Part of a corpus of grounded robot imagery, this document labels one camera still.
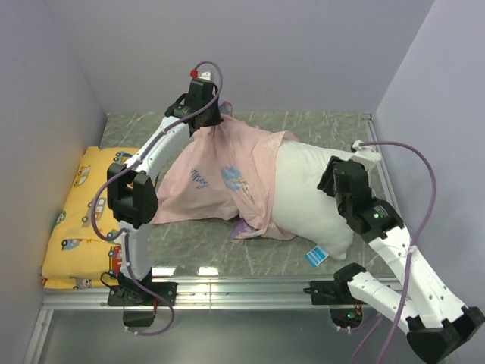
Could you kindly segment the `white pillow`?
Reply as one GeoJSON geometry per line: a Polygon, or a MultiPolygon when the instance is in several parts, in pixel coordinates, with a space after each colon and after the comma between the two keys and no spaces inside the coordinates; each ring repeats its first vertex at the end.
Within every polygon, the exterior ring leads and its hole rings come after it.
{"type": "Polygon", "coordinates": [[[350,160],[352,153],[289,140],[280,145],[271,218],[282,231],[311,240],[342,261],[354,232],[338,213],[335,199],[317,189],[332,156],[350,160]]]}

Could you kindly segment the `pink purple pillowcase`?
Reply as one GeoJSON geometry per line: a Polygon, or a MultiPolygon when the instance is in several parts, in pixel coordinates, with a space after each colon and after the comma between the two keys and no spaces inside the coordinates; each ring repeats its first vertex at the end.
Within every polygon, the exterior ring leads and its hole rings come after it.
{"type": "Polygon", "coordinates": [[[271,217],[277,152],[287,140],[296,136],[251,127],[230,115],[199,129],[162,178],[151,223],[239,217],[244,224],[231,234],[234,240],[293,239],[271,217]]]}

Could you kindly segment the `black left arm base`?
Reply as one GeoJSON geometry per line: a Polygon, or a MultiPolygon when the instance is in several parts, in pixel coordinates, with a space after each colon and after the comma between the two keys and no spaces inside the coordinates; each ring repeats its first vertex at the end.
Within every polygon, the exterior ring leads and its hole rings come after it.
{"type": "Polygon", "coordinates": [[[162,297],[162,300],[137,286],[113,286],[107,306],[123,309],[123,323],[128,328],[149,328],[154,323],[158,308],[168,308],[175,304],[177,286],[178,283],[172,281],[149,282],[147,288],[162,297]]]}

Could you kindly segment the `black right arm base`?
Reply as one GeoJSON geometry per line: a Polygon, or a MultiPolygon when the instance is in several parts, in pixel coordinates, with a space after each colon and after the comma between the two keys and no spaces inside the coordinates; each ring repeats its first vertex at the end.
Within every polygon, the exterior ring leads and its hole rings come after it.
{"type": "Polygon", "coordinates": [[[310,281],[302,289],[311,298],[313,306],[327,306],[330,320],[337,330],[349,333],[364,328],[378,317],[376,312],[365,313],[364,303],[352,298],[350,293],[337,281],[310,281]]]}

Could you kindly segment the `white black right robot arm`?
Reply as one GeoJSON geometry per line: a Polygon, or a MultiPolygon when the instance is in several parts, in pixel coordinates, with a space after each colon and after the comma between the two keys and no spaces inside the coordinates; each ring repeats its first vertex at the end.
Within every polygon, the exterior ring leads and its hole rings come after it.
{"type": "Polygon", "coordinates": [[[363,164],[330,158],[318,189],[336,200],[338,213],[390,267],[402,284],[397,293],[363,266],[351,263],[333,276],[331,296],[361,301],[397,323],[414,353],[438,363],[469,341],[484,324],[476,306],[466,306],[439,278],[398,212],[372,193],[363,164]]]}

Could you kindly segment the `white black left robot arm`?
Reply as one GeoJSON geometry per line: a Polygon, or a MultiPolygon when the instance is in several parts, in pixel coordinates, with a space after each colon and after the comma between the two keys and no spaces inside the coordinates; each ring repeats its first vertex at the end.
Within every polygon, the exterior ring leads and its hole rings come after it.
{"type": "Polygon", "coordinates": [[[158,210],[155,180],[163,165],[199,128],[222,122],[218,108],[220,88],[211,80],[194,77],[187,93],[169,106],[158,129],[140,150],[122,165],[108,168],[108,207],[120,224],[122,266],[117,280],[136,305],[152,298],[148,258],[148,227],[158,210]]]}

